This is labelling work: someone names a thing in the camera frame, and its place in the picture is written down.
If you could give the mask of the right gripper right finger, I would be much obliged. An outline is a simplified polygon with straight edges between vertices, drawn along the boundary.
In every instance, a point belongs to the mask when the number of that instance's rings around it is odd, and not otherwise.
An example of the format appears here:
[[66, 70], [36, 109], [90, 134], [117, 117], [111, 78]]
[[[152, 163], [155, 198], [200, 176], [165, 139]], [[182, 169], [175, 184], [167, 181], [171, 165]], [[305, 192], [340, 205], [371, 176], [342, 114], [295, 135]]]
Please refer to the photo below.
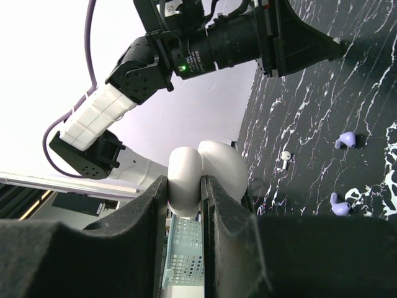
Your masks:
[[369, 217], [256, 215], [201, 179], [205, 297], [395, 297], [396, 229]]

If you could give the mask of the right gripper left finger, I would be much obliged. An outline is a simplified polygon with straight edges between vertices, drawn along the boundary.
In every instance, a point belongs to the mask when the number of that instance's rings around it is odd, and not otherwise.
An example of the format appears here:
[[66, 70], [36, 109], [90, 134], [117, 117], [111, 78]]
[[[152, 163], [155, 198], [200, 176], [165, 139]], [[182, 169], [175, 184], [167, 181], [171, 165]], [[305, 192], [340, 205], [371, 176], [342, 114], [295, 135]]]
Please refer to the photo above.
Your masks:
[[50, 220], [1, 221], [2, 297], [158, 297], [167, 178], [76, 229]]

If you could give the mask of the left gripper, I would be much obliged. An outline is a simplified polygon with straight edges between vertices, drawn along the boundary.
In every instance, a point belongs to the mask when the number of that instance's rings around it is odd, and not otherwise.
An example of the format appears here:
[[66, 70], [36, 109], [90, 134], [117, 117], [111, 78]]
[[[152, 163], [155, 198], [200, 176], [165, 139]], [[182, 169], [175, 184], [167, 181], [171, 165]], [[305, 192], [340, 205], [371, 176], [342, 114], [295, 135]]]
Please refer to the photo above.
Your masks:
[[272, 10], [275, 34], [269, 1], [250, 1], [247, 12], [219, 14], [207, 28], [192, 32], [183, 39], [188, 55], [179, 55], [179, 76], [190, 79], [249, 61], [268, 76], [276, 70], [287, 76], [342, 56], [340, 39], [303, 22], [288, 1], [273, 1]]

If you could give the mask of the white earbud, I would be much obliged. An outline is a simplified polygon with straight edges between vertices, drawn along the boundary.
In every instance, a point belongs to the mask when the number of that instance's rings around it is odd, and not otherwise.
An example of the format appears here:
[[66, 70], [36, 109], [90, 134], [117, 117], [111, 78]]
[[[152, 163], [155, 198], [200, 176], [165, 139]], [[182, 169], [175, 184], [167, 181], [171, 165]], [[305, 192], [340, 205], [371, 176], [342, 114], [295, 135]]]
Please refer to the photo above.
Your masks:
[[283, 161], [282, 169], [286, 170], [288, 162], [292, 159], [292, 154], [289, 151], [283, 151], [281, 152], [280, 158]]

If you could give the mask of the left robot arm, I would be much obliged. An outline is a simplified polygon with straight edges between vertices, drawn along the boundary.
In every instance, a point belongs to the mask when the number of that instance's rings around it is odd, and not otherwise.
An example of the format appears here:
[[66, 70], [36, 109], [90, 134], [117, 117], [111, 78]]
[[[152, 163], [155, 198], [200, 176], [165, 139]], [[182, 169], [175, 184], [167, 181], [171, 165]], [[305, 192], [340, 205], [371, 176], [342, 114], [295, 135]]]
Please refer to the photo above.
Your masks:
[[288, 1], [242, 1], [229, 14], [206, 14], [201, 1], [135, 1], [145, 28], [105, 83], [91, 87], [44, 133], [45, 155], [56, 153], [72, 178], [117, 179], [146, 188], [165, 166], [126, 147], [109, 127], [171, 78], [190, 79], [255, 61], [269, 76], [287, 76], [342, 53], [342, 42], [303, 22]]

